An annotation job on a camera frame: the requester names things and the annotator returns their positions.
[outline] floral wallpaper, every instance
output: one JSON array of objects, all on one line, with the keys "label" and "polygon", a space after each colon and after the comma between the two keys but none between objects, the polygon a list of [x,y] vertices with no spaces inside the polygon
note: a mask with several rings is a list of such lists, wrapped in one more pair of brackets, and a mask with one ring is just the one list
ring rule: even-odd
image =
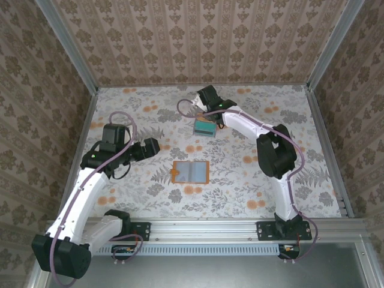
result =
[{"label": "floral wallpaper", "polygon": [[[123,110],[135,120],[138,139],[159,141],[154,157],[132,163],[129,174],[101,192],[92,212],[109,209],[141,218],[259,218],[273,217],[275,194],[270,178],[260,170],[256,143],[231,128],[216,137],[193,135],[194,120],[176,110],[182,98],[193,99],[202,86],[101,88],[84,152],[101,139],[110,113]],[[284,123],[306,156],[304,170],[294,178],[297,206],[311,217],[340,217],[338,203],[311,117],[303,86],[218,86],[218,94],[247,113],[271,124]],[[187,113],[194,113],[182,105]],[[127,125],[124,116],[115,123]],[[209,184],[173,184],[173,161],[209,161]],[[120,167],[116,177],[127,167]]]},{"label": "floral wallpaper", "polygon": [[90,95],[34,1],[0,1],[0,287],[22,287]]},{"label": "floral wallpaper", "polygon": [[306,82],[347,0],[53,0],[98,86]]},{"label": "floral wallpaper", "polygon": [[384,1],[365,1],[315,90],[357,217],[384,267]]}]

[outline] patterned wallpaper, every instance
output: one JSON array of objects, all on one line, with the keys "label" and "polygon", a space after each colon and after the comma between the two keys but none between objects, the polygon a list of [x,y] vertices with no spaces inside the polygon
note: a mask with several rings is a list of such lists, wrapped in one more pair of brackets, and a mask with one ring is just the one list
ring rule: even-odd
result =
[{"label": "patterned wallpaper", "polygon": [[365,1],[316,96],[357,217],[384,264],[384,1]]},{"label": "patterned wallpaper", "polygon": [[305,82],[347,0],[53,0],[98,86]]},{"label": "patterned wallpaper", "polygon": [[0,287],[55,217],[90,96],[34,1],[0,1]]}]

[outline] table surface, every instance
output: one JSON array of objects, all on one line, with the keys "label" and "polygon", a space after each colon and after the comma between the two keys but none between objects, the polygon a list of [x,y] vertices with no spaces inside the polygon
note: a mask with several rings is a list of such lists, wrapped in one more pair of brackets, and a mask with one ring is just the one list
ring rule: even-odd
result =
[{"label": "table surface", "polygon": [[[202,86],[101,88],[84,153],[101,139],[103,126],[116,110],[129,113],[138,138],[156,138],[161,151],[132,163],[128,176],[111,179],[91,216],[109,209],[127,211],[135,218],[261,218],[273,217],[275,196],[270,179],[257,162],[256,144],[237,131],[217,130],[216,137],[193,135],[193,119],[176,110],[182,98],[193,99]],[[287,126],[300,146],[305,167],[293,180],[297,207],[310,217],[340,217],[303,86],[215,86],[219,96],[231,99],[247,113],[272,125]],[[188,103],[183,111],[192,111]],[[127,125],[122,115],[115,123]],[[173,161],[209,161],[209,184],[173,184]],[[116,171],[122,175],[126,167]]]}]

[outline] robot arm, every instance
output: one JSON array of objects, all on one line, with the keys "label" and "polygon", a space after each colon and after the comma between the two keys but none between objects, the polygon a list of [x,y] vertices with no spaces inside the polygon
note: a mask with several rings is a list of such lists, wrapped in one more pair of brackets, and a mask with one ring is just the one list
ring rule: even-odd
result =
[{"label": "robot arm", "polygon": [[[198,91],[196,98],[192,102],[204,112],[222,109],[231,110],[231,112],[209,115],[207,118],[216,124],[236,129],[252,142],[257,142],[260,168],[265,175],[272,178],[271,182],[276,195],[276,221],[283,223],[296,221],[299,216],[291,206],[287,184],[287,176],[295,168],[295,160],[297,159],[295,149],[287,140],[275,135],[264,127],[273,128],[289,137],[287,128],[282,124],[273,127],[255,119],[245,113],[232,100],[221,99],[212,85]],[[262,125],[255,124],[243,115],[255,119]]]},{"label": "robot arm", "polygon": [[98,142],[82,159],[81,171],[77,182],[60,214],[49,227],[45,235],[36,235],[32,241],[32,249],[40,268],[50,271],[49,252],[53,235],[58,231],[64,215],[68,213],[64,227],[58,237],[54,262],[56,273],[79,279],[88,270],[92,255],[114,236],[123,236],[130,231],[130,215],[126,212],[110,210],[101,221],[89,231],[84,231],[86,221],[91,213],[93,203],[100,192],[114,176],[114,171],[121,164],[140,161],[156,155],[160,147],[157,140],[148,138],[131,145],[120,157],[110,162],[86,183],[77,200],[68,211],[71,200],[77,193],[80,184],[103,162],[119,153],[124,146],[125,132],[129,129],[123,125],[107,124],[103,129],[102,141]]}]

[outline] purple cable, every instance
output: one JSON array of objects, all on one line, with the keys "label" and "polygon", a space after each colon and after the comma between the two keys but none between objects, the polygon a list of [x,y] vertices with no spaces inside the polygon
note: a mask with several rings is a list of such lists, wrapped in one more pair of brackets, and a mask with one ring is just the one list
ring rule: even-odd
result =
[{"label": "purple cable", "polygon": [[[138,237],[140,239],[140,246],[139,248],[127,259],[127,262],[132,260],[132,258],[138,253],[140,252],[140,250],[142,249],[142,246],[143,246],[143,243],[144,243],[144,240],[143,238],[139,235],[139,234],[128,234],[128,235],[124,235],[124,236],[120,236],[120,237],[114,237],[112,238],[110,241],[117,241],[117,240],[122,240],[122,239],[125,239],[125,238],[130,238],[130,237]],[[121,250],[121,249],[116,249],[113,254],[112,254],[112,258],[114,260],[116,260],[116,252]]]},{"label": "purple cable", "polygon": [[[179,108],[179,105],[180,105],[181,102],[184,102],[184,101],[189,102],[190,104],[193,103],[193,102],[192,102],[191,100],[189,100],[189,99],[181,99],[180,101],[178,101],[178,103],[177,103],[177,105],[176,105],[176,108],[177,108],[178,112],[179,112],[182,116],[184,116],[184,117],[186,117],[186,118],[198,118],[198,117],[201,117],[201,115],[188,116],[188,115],[182,113],[181,110],[180,110],[180,108]],[[288,177],[287,177],[288,191],[289,191],[289,198],[290,198],[290,204],[291,204],[291,206],[293,207],[293,210],[295,210],[295,212],[296,212],[298,215],[300,215],[302,218],[308,220],[308,222],[310,222],[310,223],[313,225],[313,227],[314,227],[314,229],[315,229],[315,235],[314,235],[314,239],[313,239],[313,242],[312,242],[310,248],[307,250],[307,252],[304,253],[304,255],[302,255],[302,256],[300,256],[300,257],[298,257],[298,258],[296,258],[296,259],[288,259],[288,260],[290,260],[290,261],[298,261],[298,260],[300,260],[300,259],[303,259],[303,258],[304,258],[305,256],[307,256],[307,255],[309,254],[309,252],[313,249],[313,247],[314,247],[314,245],[315,245],[315,243],[316,243],[316,241],[317,241],[317,236],[319,235],[319,229],[318,229],[316,223],[315,223],[311,218],[305,216],[303,213],[301,213],[301,212],[296,208],[296,206],[295,206],[295,201],[294,201],[294,199],[293,199],[292,185],[291,185],[291,183],[290,183],[290,179],[291,179],[291,177],[292,177],[294,174],[300,172],[300,171],[303,169],[303,167],[304,167],[304,163],[305,163],[304,154],[302,153],[301,148],[300,148],[299,145],[297,145],[297,144],[296,144],[290,137],[287,137],[287,136],[284,135],[283,133],[280,133],[279,131],[276,131],[276,130],[274,130],[273,128],[269,128],[269,127],[267,127],[267,126],[263,126],[263,123],[261,123],[261,122],[255,120],[255,119],[253,119],[252,117],[248,116],[247,114],[241,113],[241,112],[236,111],[236,110],[231,110],[231,109],[216,110],[216,111],[213,111],[213,112],[204,113],[203,116],[209,116],[209,115],[213,115],[213,114],[216,114],[216,113],[225,113],[225,112],[230,112],[230,113],[239,114],[239,115],[241,115],[241,116],[247,118],[249,121],[255,123],[256,125],[258,125],[258,126],[260,126],[260,127],[262,126],[264,129],[267,129],[268,131],[270,131],[270,132],[272,132],[272,133],[274,133],[274,134],[276,134],[276,135],[279,135],[280,137],[284,138],[284,139],[287,140],[289,143],[291,143],[291,144],[296,148],[296,150],[299,152],[300,157],[301,157],[301,163],[300,163],[300,166],[299,166],[296,170],[294,170],[291,174],[289,174]]]},{"label": "purple cable", "polygon": [[61,230],[63,229],[63,227],[65,227],[65,221],[67,220],[68,218],[68,215],[77,199],[77,197],[79,196],[80,192],[83,190],[84,186],[86,185],[86,183],[97,173],[99,172],[103,167],[105,167],[106,165],[108,165],[110,162],[112,162],[113,160],[115,160],[116,158],[120,157],[133,143],[135,137],[136,137],[136,133],[137,133],[137,126],[136,126],[136,123],[134,122],[133,118],[125,113],[124,111],[115,111],[115,112],[112,112],[110,115],[109,115],[109,123],[112,124],[112,117],[116,114],[122,114],[122,115],[125,115],[130,121],[131,121],[131,125],[133,127],[133,130],[132,130],[132,135],[131,135],[131,139],[128,141],[128,143],[126,144],[126,146],[123,148],[123,150],[121,150],[119,153],[117,153],[115,156],[109,158],[107,161],[105,161],[104,163],[102,163],[100,166],[98,166],[94,171],[92,171],[92,173],[90,173],[88,175],[88,177],[86,177],[84,179],[84,181],[81,183],[79,189],[76,191],[75,195],[73,196],[70,204],[68,205],[68,209],[66,210],[61,222],[60,222],[60,226],[58,227],[58,230],[55,234],[55,236],[53,237],[53,240],[52,240],[52,244],[50,246],[50,251],[49,251],[49,266],[50,266],[50,270],[52,272],[52,275],[53,275],[53,279],[55,279],[56,283],[58,283],[60,286],[62,287],[71,287],[76,279],[73,279],[71,283],[69,284],[62,284],[58,278],[58,275],[56,274],[56,271],[55,271],[55,261],[54,261],[54,253],[55,253],[55,246],[56,246],[56,243],[57,243],[57,240],[59,238],[59,235],[60,235],[60,232]]}]

